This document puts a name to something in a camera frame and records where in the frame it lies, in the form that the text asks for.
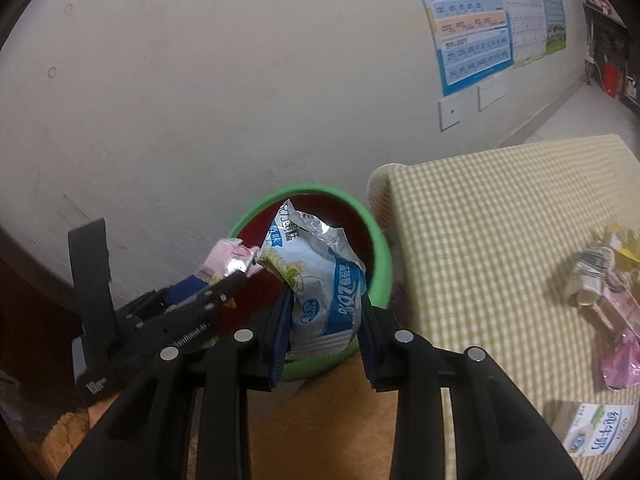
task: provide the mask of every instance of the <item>educational poster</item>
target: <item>educational poster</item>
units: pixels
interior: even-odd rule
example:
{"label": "educational poster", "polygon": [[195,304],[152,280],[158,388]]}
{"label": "educational poster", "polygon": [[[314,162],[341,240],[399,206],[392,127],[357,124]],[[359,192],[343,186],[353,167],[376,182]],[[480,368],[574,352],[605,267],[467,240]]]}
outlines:
{"label": "educational poster", "polygon": [[562,0],[505,0],[511,23],[514,67],[566,47]]}
{"label": "educational poster", "polygon": [[503,0],[423,0],[442,92],[449,95],[513,64]]}
{"label": "educational poster", "polygon": [[513,38],[515,66],[546,55],[546,21],[543,0],[506,0]]}
{"label": "educational poster", "polygon": [[566,48],[566,21],[562,0],[542,0],[545,3],[546,53]]}
{"label": "educational poster", "polygon": [[444,95],[508,66],[517,68],[566,47],[562,0],[423,2],[429,15]]}

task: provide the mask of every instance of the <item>wall socket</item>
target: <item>wall socket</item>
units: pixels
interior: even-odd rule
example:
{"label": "wall socket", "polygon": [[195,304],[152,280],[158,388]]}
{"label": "wall socket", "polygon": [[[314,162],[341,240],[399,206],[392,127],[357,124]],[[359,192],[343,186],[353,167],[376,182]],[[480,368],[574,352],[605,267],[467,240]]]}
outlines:
{"label": "wall socket", "polygon": [[460,94],[453,94],[438,101],[440,110],[440,130],[446,130],[462,119],[462,98]]}

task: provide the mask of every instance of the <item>yellow checkered mattress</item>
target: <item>yellow checkered mattress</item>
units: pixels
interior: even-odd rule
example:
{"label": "yellow checkered mattress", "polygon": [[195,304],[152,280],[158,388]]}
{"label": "yellow checkered mattress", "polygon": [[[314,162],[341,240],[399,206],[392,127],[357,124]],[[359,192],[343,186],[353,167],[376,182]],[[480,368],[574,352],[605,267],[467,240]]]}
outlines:
{"label": "yellow checkered mattress", "polygon": [[[619,137],[388,164],[371,176],[369,203],[404,254],[413,330],[440,348],[484,347],[549,423],[560,400],[638,405],[638,386],[605,389],[602,330],[562,300],[572,255],[594,233],[640,225],[640,163]],[[612,458],[576,463],[593,480]]]}

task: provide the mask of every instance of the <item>red container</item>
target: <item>red container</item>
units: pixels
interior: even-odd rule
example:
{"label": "red container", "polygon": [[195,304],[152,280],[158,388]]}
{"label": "red container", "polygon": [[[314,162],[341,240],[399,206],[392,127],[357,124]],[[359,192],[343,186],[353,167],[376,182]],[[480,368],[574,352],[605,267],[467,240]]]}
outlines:
{"label": "red container", "polygon": [[[367,269],[366,278],[369,284],[373,270],[373,244],[367,226],[357,211],[329,194],[300,194],[289,199],[296,210],[315,215],[331,227],[344,229],[351,249]],[[271,221],[283,202],[284,200],[279,200],[263,209],[242,228],[238,238],[242,238],[244,245],[262,245]],[[256,310],[272,305],[278,297],[281,285],[282,282],[266,270],[249,278],[246,286],[234,297],[238,308],[219,311],[223,329],[218,334],[225,335],[237,330],[247,324],[251,314]]]}
{"label": "red container", "polygon": [[613,97],[614,99],[618,97],[618,80],[620,79],[620,72],[618,69],[610,64],[604,64],[604,77],[602,81],[602,85],[604,86],[603,90],[609,97]]}

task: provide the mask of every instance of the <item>blue and white snack bag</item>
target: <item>blue and white snack bag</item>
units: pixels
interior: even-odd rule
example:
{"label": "blue and white snack bag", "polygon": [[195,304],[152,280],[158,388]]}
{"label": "blue and white snack bag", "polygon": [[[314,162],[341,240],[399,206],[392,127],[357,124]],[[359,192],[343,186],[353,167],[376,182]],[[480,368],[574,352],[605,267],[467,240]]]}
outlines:
{"label": "blue and white snack bag", "polygon": [[271,222],[257,262],[292,288],[288,358],[302,359],[344,350],[360,327],[365,266],[342,228],[296,211],[289,200]]}

